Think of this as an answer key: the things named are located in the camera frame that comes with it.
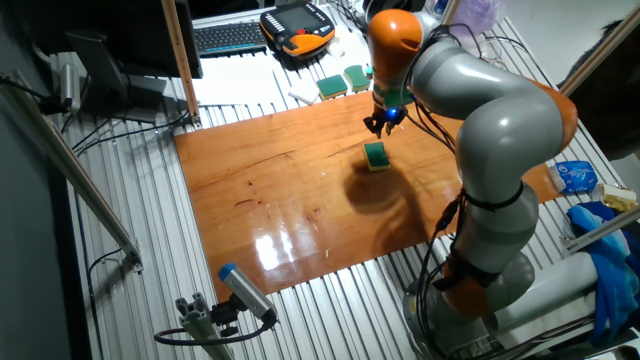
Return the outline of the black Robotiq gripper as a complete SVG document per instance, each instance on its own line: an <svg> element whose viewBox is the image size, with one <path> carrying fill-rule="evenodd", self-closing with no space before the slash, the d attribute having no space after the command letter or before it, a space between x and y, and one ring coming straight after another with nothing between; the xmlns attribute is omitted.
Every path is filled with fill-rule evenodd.
<svg viewBox="0 0 640 360"><path fill-rule="evenodd" d="M390 135L392 130L399 125L406 116L407 110L404 106L384 108L375 105L372 117L364 118L363 122L366 128L380 139L383 124L385 124L385 133Z"/></svg>

